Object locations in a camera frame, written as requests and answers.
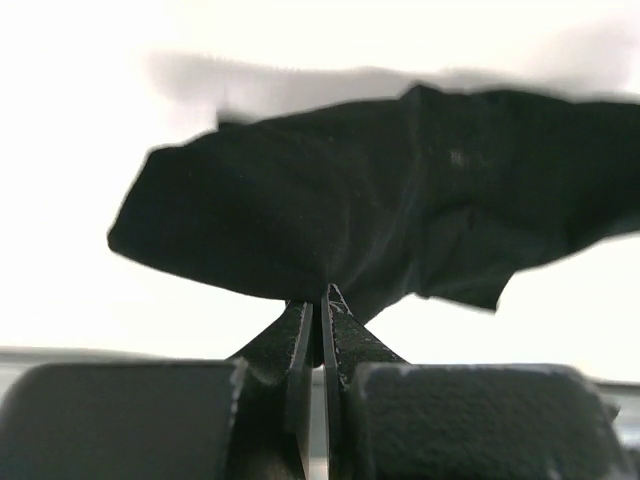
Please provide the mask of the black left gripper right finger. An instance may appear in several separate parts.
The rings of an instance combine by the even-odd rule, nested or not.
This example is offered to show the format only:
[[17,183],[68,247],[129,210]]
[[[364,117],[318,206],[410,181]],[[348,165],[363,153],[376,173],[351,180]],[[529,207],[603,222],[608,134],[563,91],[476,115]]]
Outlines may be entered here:
[[619,479],[595,386],[553,364],[418,365],[322,301],[333,479]]

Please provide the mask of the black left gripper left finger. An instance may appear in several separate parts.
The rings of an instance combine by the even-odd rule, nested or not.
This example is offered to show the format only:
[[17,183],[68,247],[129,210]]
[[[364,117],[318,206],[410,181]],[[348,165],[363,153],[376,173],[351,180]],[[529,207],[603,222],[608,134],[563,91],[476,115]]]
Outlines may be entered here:
[[1,404],[5,479],[304,479],[313,308],[225,361],[51,363]]

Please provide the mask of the black t shirt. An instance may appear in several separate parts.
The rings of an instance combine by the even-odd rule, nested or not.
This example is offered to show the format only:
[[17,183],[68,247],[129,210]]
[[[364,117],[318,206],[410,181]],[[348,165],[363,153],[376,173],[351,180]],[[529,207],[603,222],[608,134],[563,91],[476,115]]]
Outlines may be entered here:
[[334,105],[153,150],[109,248],[255,297],[336,285],[493,310],[517,272],[639,228],[639,108],[513,90]]

